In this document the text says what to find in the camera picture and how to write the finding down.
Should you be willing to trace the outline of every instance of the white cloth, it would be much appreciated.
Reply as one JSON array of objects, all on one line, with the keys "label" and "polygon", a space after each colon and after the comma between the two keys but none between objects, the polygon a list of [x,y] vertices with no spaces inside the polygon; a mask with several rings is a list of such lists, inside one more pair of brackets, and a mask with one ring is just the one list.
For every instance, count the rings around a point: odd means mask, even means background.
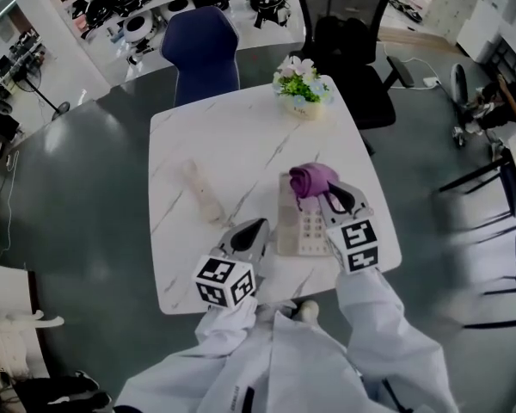
[{"label": "white cloth", "polygon": [[[441,346],[413,328],[403,304],[376,270],[341,275],[341,311],[352,326],[347,348],[320,327],[279,311],[269,322],[256,300],[233,312],[212,309],[196,330],[199,345],[130,378],[117,405],[142,413],[328,413],[458,411]],[[252,409],[243,410],[249,387]]]}]

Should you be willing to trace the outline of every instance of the black strap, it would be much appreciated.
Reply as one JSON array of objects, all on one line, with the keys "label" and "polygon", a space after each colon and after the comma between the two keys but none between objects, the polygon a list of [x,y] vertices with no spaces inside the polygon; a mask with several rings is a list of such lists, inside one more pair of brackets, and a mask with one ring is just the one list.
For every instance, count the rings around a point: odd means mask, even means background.
[{"label": "black strap", "polygon": [[388,382],[387,379],[383,379],[382,384],[383,384],[384,388],[386,389],[386,391],[388,392],[388,394],[390,395],[390,398],[392,398],[392,401],[396,405],[397,411],[399,411],[399,413],[413,413],[413,409],[406,409],[399,403],[397,396],[394,393],[394,391],[392,390],[392,386],[390,385],[390,383]]},{"label": "black strap", "polygon": [[252,403],[255,400],[255,389],[249,387],[247,389],[247,394],[244,395],[243,408],[241,409],[241,413],[252,413]]}]

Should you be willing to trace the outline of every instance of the white box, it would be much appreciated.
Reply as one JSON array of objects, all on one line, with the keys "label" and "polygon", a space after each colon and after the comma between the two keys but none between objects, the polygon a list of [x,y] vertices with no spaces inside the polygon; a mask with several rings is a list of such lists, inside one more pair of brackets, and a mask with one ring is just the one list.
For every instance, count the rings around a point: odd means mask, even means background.
[{"label": "white box", "polygon": [[379,268],[378,236],[372,218],[356,219],[327,229],[327,236],[346,274],[365,268]]},{"label": "white box", "polygon": [[251,263],[222,257],[202,256],[192,279],[202,300],[217,307],[235,309],[256,290]]}]

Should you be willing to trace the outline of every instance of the black and white square marker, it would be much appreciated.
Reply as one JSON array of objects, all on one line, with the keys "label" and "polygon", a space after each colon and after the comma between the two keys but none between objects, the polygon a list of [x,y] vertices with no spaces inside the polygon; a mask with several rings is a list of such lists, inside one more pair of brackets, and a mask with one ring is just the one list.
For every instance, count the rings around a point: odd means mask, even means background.
[{"label": "black and white square marker", "polygon": [[348,254],[348,266],[350,271],[359,271],[360,269],[377,266],[378,264],[378,246],[373,246],[368,250],[353,252]]},{"label": "black and white square marker", "polygon": [[230,276],[234,266],[234,262],[209,258],[208,262],[197,274],[197,278],[223,284]]},{"label": "black and white square marker", "polygon": [[237,305],[239,301],[241,301],[247,295],[252,293],[253,290],[254,288],[252,286],[252,275],[250,271],[248,271],[231,287],[231,296],[233,297],[233,304]]},{"label": "black and white square marker", "polygon": [[341,230],[348,250],[377,241],[377,236],[369,220],[343,226]]},{"label": "black and white square marker", "polygon": [[223,289],[203,285],[202,283],[197,283],[197,288],[199,289],[200,297],[204,301],[207,301],[208,303],[212,303],[214,305],[228,307],[227,301],[225,300]]}]

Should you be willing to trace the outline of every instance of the blue chair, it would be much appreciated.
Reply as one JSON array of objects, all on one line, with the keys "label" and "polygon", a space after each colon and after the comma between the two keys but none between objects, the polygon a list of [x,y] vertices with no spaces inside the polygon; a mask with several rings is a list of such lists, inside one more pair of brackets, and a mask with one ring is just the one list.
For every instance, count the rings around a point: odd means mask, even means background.
[{"label": "blue chair", "polygon": [[236,30],[215,6],[172,17],[161,55],[178,70],[175,107],[239,90],[238,42]]}]

